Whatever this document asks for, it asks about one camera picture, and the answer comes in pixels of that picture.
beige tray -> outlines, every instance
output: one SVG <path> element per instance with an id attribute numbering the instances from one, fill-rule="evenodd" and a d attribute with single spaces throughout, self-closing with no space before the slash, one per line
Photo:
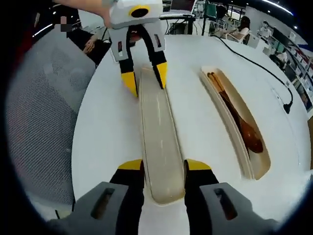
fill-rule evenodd
<path id="1" fill-rule="evenodd" d="M 184 164 L 166 90 L 152 69 L 143 68 L 139 80 L 142 149 L 145 179 L 153 200 L 160 204 L 184 197 Z"/>
<path id="2" fill-rule="evenodd" d="M 232 115 L 227 109 L 221 96 L 218 94 L 212 83 L 209 81 L 209 78 L 206 76 L 208 72 L 214 72 L 219 77 L 222 85 L 225 88 L 226 93 L 228 94 L 237 112 L 247 123 L 249 123 L 254 128 L 256 133 L 259 135 L 263 144 L 264 151 L 262 153 L 257 154 L 250 150 L 248 150 L 247 152 L 243 139 Z M 221 118 L 227 126 L 228 133 L 235 147 L 243 175 L 249 179 L 259 180 L 269 170 L 270 158 L 262 134 L 249 108 L 247 107 L 246 103 L 241 98 L 237 90 L 231 84 L 227 76 L 220 69 L 211 66 L 204 66 L 201 68 L 200 77 L 201 81 L 203 82 L 207 91 L 215 102 L 215 105 L 220 112 Z"/>

gray mesh chair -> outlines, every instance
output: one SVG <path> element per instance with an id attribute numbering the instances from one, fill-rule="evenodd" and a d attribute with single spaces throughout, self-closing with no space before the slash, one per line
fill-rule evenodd
<path id="1" fill-rule="evenodd" d="M 62 210 L 74 202 L 71 148 L 78 111 L 95 71 L 58 28 L 25 55 L 6 97 L 10 157 L 25 191 Z"/>

wooden spoon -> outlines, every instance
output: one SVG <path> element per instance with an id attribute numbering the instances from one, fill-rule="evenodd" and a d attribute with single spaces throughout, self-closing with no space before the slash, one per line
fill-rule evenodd
<path id="1" fill-rule="evenodd" d="M 213 83 L 214 87 L 222 97 L 223 101 L 225 102 L 227 108 L 229 109 L 230 113 L 232 114 L 238 129 L 240 130 L 240 133 L 243 137 L 244 143 L 247 148 L 249 148 L 252 152 L 255 153 L 262 153 L 263 152 L 263 145 L 258 137 L 257 133 L 253 129 L 252 126 L 250 126 L 248 123 L 246 123 L 245 120 L 242 119 L 242 117 L 239 115 L 235 107 L 230 101 L 229 96 L 227 95 L 225 88 L 223 87 L 222 83 L 218 79 L 217 75 L 215 73 L 208 73 L 207 76 Z"/>

yellow camera ring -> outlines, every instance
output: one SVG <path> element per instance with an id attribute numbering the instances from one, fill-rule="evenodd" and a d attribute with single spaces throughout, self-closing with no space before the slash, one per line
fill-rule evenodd
<path id="1" fill-rule="evenodd" d="M 147 15 L 149 13 L 149 11 L 150 11 L 149 6 L 138 5 L 138 6 L 134 6 L 129 11 L 129 15 L 134 17 L 134 18 L 141 18 L 141 17 L 144 17 L 145 15 Z"/>

white round table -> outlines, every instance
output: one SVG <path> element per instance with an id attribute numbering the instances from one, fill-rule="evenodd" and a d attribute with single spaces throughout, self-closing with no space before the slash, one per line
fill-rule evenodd
<path id="1" fill-rule="evenodd" d="M 227 41 L 237 52 L 287 82 L 263 53 Z M 191 35 L 166 36 L 167 92 L 185 158 L 211 166 L 219 182 L 246 196 L 263 218 L 282 220 L 304 192 L 311 161 L 307 113 L 292 85 L 290 114 L 283 100 L 290 94 L 263 69 L 227 49 L 218 39 Z M 143 40 L 132 55 L 135 72 L 149 64 Z M 227 130 L 200 82 L 201 66 L 221 69 L 250 109 L 270 155 L 271 167 L 260 180 L 242 177 Z M 123 86 L 119 64 L 107 53 L 84 96 L 72 146 L 72 180 L 76 200 L 102 181 L 109 182 L 124 162 L 141 158 L 138 100 Z"/>

